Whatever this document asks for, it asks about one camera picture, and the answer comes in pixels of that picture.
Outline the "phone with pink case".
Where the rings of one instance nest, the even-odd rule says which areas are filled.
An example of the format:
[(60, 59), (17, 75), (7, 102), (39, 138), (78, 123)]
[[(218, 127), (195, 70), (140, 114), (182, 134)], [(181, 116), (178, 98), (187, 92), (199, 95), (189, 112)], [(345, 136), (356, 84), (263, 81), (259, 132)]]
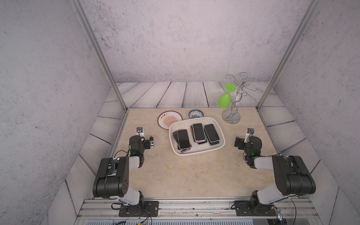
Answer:
[(191, 148), (187, 130), (185, 129), (178, 130), (177, 137), (178, 137), (178, 146), (180, 150), (184, 151)]

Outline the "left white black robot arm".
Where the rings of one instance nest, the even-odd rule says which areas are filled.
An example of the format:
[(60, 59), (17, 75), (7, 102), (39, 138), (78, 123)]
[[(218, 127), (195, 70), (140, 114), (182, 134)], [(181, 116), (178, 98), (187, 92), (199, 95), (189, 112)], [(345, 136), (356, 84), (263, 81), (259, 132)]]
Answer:
[(125, 156), (101, 159), (92, 188), (94, 197), (115, 199), (125, 206), (144, 208), (142, 192), (129, 184), (129, 171), (143, 166), (144, 152), (152, 147), (152, 136), (148, 140), (143, 136), (132, 136)]

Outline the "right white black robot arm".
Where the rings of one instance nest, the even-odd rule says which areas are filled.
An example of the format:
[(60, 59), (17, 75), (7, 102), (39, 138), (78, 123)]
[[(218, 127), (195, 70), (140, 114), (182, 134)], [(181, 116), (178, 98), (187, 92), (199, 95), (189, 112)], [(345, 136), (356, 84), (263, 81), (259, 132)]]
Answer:
[(316, 192), (316, 183), (300, 156), (262, 156), (262, 141), (255, 136), (237, 137), (234, 146), (244, 151), (243, 159), (250, 168), (270, 170), (274, 174), (273, 184), (252, 193), (249, 203), (253, 209)]

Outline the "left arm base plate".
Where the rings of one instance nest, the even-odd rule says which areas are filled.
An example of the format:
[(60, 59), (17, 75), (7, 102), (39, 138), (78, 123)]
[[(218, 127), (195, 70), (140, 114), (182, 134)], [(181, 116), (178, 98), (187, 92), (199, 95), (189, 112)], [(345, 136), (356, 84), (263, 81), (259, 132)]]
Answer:
[(138, 205), (124, 205), (119, 209), (119, 217), (157, 217), (159, 201), (145, 201)]

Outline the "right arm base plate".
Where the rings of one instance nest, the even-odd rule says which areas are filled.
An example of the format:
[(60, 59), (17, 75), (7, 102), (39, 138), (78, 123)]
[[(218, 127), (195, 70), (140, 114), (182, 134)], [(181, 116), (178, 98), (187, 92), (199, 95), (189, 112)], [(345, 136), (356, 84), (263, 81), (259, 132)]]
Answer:
[(236, 216), (244, 217), (274, 217), (276, 212), (271, 205), (251, 203), (251, 201), (234, 201), (230, 208), (235, 210)]

